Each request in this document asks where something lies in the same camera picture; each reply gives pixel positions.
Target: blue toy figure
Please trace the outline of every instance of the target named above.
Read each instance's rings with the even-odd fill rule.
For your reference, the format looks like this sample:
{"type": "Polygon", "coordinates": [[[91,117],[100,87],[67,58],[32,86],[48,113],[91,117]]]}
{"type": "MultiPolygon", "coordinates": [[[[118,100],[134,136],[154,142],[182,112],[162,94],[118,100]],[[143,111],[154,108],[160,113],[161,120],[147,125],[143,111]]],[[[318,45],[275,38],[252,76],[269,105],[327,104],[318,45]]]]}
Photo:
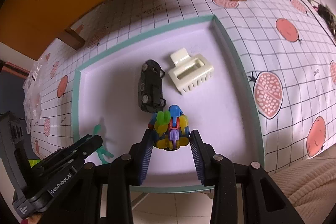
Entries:
{"type": "Polygon", "coordinates": [[[183,111],[178,105],[171,105],[168,110],[170,112],[171,118],[173,119],[173,126],[175,127],[177,117],[181,116],[183,114],[183,111]]]}
{"type": "MultiPolygon", "coordinates": [[[[94,129],[93,129],[93,134],[92,134],[92,136],[97,135],[98,132],[99,132],[100,130],[101,130],[101,125],[100,125],[100,124],[97,124],[97,125],[94,127],[94,129]]],[[[108,157],[108,158],[113,158],[113,157],[114,157],[114,155],[113,155],[112,153],[108,152],[108,151],[104,148],[103,145],[102,145],[100,148],[98,148],[96,151],[97,151],[98,157],[99,157],[99,159],[101,160],[101,163],[102,163],[102,164],[108,164],[108,162],[104,159],[103,155],[105,155],[105,156],[108,157]]]]}

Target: green toy piece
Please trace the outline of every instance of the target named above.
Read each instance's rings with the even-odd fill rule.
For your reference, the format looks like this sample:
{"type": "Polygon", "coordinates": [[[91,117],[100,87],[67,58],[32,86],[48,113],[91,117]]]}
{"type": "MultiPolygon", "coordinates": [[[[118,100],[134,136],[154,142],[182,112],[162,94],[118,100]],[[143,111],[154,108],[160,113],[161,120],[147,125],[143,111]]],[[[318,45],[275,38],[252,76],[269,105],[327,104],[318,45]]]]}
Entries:
{"type": "MultiPolygon", "coordinates": [[[[93,129],[92,136],[97,135],[100,130],[101,130],[101,125],[97,124],[93,129]]],[[[105,155],[108,158],[113,158],[114,157],[114,155],[112,153],[108,152],[104,148],[103,145],[100,148],[98,148],[96,151],[97,151],[98,157],[99,157],[102,164],[108,164],[108,162],[104,159],[103,155],[105,155]]]]}
{"type": "Polygon", "coordinates": [[[165,112],[159,111],[156,116],[156,121],[160,126],[162,126],[164,124],[169,124],[170,117],[169,110],[166,110],[165,112]]]}
{"type": "Polygon", "coordinates": [[[38,164],[41,160],[28,160],[30,167],[33,167],[35,164],[38,164]]]}

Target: black toy car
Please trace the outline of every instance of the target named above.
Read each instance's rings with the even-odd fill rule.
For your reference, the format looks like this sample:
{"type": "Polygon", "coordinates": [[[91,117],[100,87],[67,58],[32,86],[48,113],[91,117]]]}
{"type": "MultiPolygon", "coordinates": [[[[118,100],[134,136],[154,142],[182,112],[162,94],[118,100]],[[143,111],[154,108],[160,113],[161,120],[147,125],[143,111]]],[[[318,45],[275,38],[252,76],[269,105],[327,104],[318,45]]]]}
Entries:
{"type": "Polygon", "coordinates": [[[165,72],[154,60],[147,60],[141,68],[138,86],[138,103],[141,110],[154,113],[162,111],[166,100],[162,98],[162,77],[165,72]]]}

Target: beige blanket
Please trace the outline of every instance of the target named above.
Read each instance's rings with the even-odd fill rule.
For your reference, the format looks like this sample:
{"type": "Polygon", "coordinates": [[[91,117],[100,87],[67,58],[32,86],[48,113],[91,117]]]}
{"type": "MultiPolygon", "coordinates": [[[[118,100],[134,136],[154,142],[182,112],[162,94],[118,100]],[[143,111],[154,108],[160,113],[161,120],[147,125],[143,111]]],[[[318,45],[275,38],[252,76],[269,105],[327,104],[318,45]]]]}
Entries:
{"type": "Polygon", "coordinates": [[[315,157],[271,176],[305,224],[322,224],[336,202],[336,157],[315,157]]]}

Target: purple toy piece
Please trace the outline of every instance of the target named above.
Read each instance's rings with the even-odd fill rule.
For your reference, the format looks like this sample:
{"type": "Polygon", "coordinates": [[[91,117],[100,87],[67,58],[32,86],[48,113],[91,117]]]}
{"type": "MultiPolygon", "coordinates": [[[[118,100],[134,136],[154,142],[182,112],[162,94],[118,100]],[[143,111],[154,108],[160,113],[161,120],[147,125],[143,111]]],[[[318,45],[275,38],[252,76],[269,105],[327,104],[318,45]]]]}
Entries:
{"type": "Polygon", "coordinates": [[[180,139],[180,132],[177,129],[169,131],[169,140],[173,142],[173,149],[176,149],[176,141],[180,139]]]}

